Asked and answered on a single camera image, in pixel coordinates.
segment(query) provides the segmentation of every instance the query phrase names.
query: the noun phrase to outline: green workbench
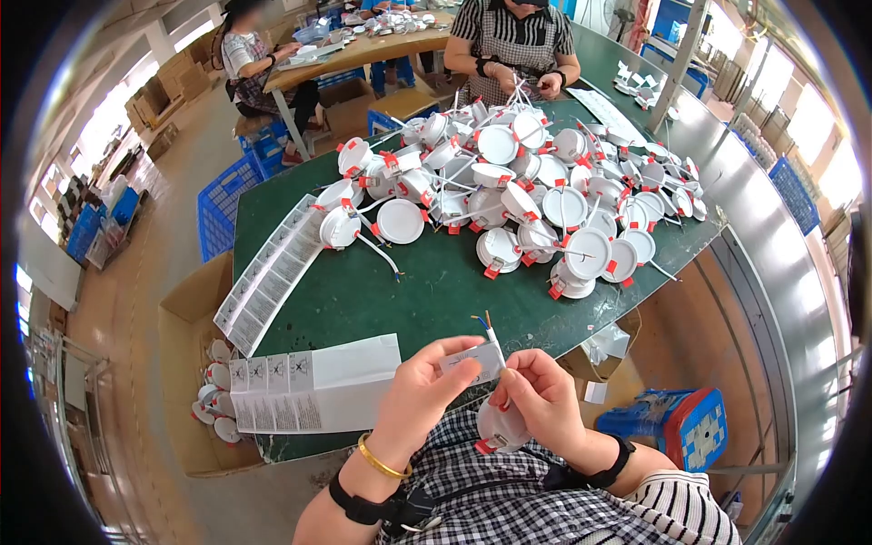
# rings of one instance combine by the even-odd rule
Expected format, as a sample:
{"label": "green workbench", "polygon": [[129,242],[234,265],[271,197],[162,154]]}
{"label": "green workbench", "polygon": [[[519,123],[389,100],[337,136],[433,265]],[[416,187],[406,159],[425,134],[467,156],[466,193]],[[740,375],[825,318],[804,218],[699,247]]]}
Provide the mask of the green workbench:
{"label": "green workbench", "polygon": [[[573,99],[539,106],[555,122],[552,133],[575,126],[573,116],[594,121]],[[381,148],[398,146],[399,138],[394,138]],[[244,194],[236,217],[235,279],[304,194],[338,178],[337,153],[331,152]],[[657,263],[671,273],[687,265],[726,224],[714,207],[709,218],[702,223],[687,220],[683,228],[658,224],[653,233]],[[406,359],[436,338],[482,334],[470,315],[483,315],[487,309],[506,357],[534,347],[557,357],[635,308],[667,281],[653,268],[642,267],[629,288],[598,280],[594,292],[584,299],[555,301],[548,295],[551,264],[520,267],[489,280],[475,254],[477,238],[467,228],[460,235],[425,228],[415,243],[394,244],[387,251],[405,272],[400,283],[387,263],[362,243],[341,252],[323,251],[270,325],[256,355],[325,348],[396,332]],[[493,385],[468,389],[454,405],[486,394]],[[352,445],[358,435],[259,435],[258,445],[266,461],[276,462]]]}

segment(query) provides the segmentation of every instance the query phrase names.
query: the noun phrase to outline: wooden table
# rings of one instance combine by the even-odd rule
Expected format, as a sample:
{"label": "wooden table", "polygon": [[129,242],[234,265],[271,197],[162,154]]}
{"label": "wooden table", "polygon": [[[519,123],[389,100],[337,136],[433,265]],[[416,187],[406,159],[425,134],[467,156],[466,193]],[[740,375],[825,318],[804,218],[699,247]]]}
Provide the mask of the wooden table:
{"label": "wooden table", "polygon": [[[436,17],[436,23],[450,25],[454,16],[444,11],[420,11],[415,15],[424,16],[432,13]],[[283,92],[300,85],[303,81],[323,76],[331,72],[350,70],[370,63],[385,61],[392,58],[404,57],[424,51],[437,51],[445,49],[450,32],[448,29],[438,31],[427,29],[425,31],[410,32],[408,34],[390,34],[388,36],[367,37],[361,35],[357,40],[346,45],[344,49],[337,51],[320,65],[303,66],[292,70],[274,70],[269,75],[263,92],[270,92],[276,100],[279,112],[282,113],[285,125],[288,126],[290,136],[294,140],[297,149],[304,160],[310,156],[303,142],[303,137],[294,125],[294,116],[284,101]]]}

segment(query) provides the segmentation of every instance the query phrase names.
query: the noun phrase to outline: hair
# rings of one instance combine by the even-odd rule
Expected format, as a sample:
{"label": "hair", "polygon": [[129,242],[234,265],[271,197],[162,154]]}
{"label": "hair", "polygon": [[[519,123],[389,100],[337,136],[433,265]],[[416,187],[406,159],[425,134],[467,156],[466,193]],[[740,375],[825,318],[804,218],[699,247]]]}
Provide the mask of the hair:
{"label": "hair", "polygon": [[212,68],[215,70],[224,69],[224,59],[221,56],[221,44],[224,43],[224,37],[233,28],[233,24],[240,17],[245,17],[254,10],[259,9],[267,0],[230,0],[224,4],[224,22],[221,28],[215,33],[212,38]]}

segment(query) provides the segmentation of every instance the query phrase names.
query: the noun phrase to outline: hand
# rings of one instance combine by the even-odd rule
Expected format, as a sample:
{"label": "hand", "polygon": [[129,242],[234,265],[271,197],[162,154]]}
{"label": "hand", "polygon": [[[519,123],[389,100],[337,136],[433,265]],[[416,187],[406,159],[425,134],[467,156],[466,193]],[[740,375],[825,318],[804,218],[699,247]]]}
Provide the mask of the hand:
{"label": "hand", "polygon": [[514,71],[505,65],[498,65],[494,69],[494,79],[500,84],[500,89],[508,96],[514,93]]}
{"label": "hand", "polygon": [[377,459],[396,471],[405,470],[448,404],[481,372],[479,362],[468,358],[442,375],[439,358],[483,342],[478,336],[433,341],[397,368],[391,389],[382,398],[372,436],[366,440]]}
{"label": "hand", "polygon": [[539,349],[515,352],[506,367],[488,403],[501,406],[511,398],[527,430],[542,446],[574,459],[584,446],[586,430],[572,377]]}
{"label": "hand", "polygon": [[560,85],[562,83],[563,79],[558,74],[552,72],[539,78],[537,86],[540,89],[539,93],[544,99],[553,100],[560,94]]}
{"label": "hand", "polygon": [[275,53],[276,61],[283,61],[286,58],[294,56],[297,51],[300,51],[301,47],[303,47],[303,44],[300,44],[299,42],[291,42],[290,44],[283,45],[278,48],[278,51]]}

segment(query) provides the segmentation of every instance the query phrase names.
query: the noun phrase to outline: woman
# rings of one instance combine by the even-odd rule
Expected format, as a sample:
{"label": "woman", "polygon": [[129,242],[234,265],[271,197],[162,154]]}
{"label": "woman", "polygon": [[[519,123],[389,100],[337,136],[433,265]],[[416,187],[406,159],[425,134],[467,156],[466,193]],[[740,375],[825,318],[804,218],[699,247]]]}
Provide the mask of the woman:
{"label": "woman", "polygon": [[585,429],[572,377],[541,350],[512,354],[488,400],[511,400],[535,440],[478,453],[476,413],[443,414],[480,366],[437,369],[483,341],[442,339],[397,369],[364,448],[303,511],[294,543],[740,543],[705,474]]}
{"label": "woman", "polygon": [[466,0],[451,27],[445,66],[469,75],[466,100],[505,104],[515,76],[530,98],[555,99],[581,73],[569,19],[548,0]]}
{"label": "woman", "polygon": [[[263,86],[272,67],[292,57],[302,47],[292,43],[276,46],[270,53],[266,44],[257,35],[257,29],[263,21],[264,0],[230,0],[225,6],[224,24],[215,34],[220,40],[220,55],[213,44],[213,66],[223,68],[228,76],[226,85],[228,96],[233,100],[236,109],[247,118],[262,115],[281,115],[278,105],[271,94],[264,94]],[[215,60],[220,58],[220,65]],[[318,100],[318,85],[314,81],[304,81],[295,89],[284,92],[285,102],[289,108],[296,108],[294,125],[300,134],[306,128],[319,129],[316,123],[310,123],[320,106]],[[303,162],[303,156],[296,149],[293,141],[288,142],[282,155],[282,164],[286,167]]]}

